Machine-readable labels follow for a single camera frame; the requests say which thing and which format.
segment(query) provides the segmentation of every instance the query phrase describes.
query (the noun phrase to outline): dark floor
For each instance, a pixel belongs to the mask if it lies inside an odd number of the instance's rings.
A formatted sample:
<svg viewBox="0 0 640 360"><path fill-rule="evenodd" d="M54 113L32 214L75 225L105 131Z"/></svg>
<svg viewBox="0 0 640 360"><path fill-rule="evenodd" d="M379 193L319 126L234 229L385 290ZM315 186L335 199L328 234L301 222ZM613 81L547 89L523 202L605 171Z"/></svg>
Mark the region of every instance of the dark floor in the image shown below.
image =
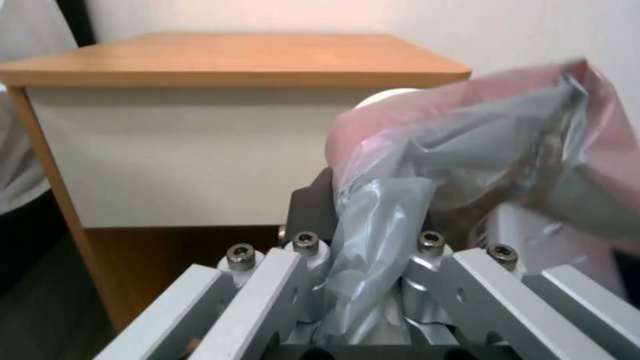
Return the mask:
<svg viewBox="0 0 640 360"><path fill-rule="evenodd" d="M0 359L91 359L112 337L68 235L0 297Z"/></svg>

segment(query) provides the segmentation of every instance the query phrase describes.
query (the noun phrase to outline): person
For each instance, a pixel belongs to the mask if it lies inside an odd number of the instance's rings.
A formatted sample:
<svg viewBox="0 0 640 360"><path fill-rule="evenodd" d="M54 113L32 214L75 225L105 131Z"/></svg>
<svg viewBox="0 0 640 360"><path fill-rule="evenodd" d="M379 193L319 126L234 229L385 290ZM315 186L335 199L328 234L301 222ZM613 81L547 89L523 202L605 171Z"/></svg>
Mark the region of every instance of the person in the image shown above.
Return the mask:
<svg viewBox="0 0 640 360"><path fill-rule="evenodd" d="M0 0L0 62L75 48L54 0ZM0 294L66 231L44 171L0 84Z"/></svg>

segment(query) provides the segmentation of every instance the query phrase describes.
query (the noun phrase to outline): silver metal bar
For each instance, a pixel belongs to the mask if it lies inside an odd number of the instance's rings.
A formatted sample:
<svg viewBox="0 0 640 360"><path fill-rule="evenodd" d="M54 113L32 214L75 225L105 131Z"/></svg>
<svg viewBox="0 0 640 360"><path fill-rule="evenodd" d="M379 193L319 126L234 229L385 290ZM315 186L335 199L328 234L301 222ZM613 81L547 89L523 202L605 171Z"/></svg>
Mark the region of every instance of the silver metal bar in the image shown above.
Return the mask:
<svg viewBox="0 0 640 360"><path fill-rule="evenodd" d="M407 324L420 332L429 345L460 345L446 325L441 323L417 323L405 318Z"/></svg>
<svg viewBox="0 0 640 360"><path fill-rule="evenodd" d="M405 275L420 279L471 341L506 340L524 359L611 359L481 249L448 256L436 270L409 262Z"/></svg>
<svg viewBox="0 0 640 360"><path fill-rule="evenodd" d="M191 265L96 359L177 359L191 339L207 332L235 293L231 277Z"/></svg>
<svg viewBox="0 0 640 360"><path fill-rule="evenodd" d="M640 359L640 311L571 265L522 281L618 359Z"/></svg>
<svg viewBox="0 0 640 360"><path fill-rule="evenodd" d="M271 249L190 359L258 359L270 343L287 339L309 291L300 255Z"/></svg>

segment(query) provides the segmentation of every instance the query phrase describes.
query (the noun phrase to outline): white desk panel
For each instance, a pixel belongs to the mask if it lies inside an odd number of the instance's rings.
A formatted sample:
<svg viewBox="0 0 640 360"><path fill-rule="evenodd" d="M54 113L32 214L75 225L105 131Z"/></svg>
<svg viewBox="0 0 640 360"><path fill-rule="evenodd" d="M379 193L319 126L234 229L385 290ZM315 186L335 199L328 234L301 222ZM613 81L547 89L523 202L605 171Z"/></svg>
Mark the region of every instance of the white desk panel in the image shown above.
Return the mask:
<svg viewBox="0 0 640 360"><path fill-rule="evenodd" d="M374 92L28 89L85 227L284 223L336 115Z"/></svg>

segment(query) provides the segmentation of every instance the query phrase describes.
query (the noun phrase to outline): wooden desk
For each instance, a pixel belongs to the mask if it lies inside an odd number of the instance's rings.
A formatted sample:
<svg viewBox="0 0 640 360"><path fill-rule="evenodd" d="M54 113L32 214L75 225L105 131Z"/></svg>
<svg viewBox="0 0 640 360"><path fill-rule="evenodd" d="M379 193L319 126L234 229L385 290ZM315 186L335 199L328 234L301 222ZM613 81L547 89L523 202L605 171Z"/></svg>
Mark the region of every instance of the wooden desk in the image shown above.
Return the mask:
<svg viewBox="0 0 640 360"><path fill-rule="evenodd" d="M469 74L345 34L155 34L0 66L118 330L191 263L272 246L338 113Z"/></svg>

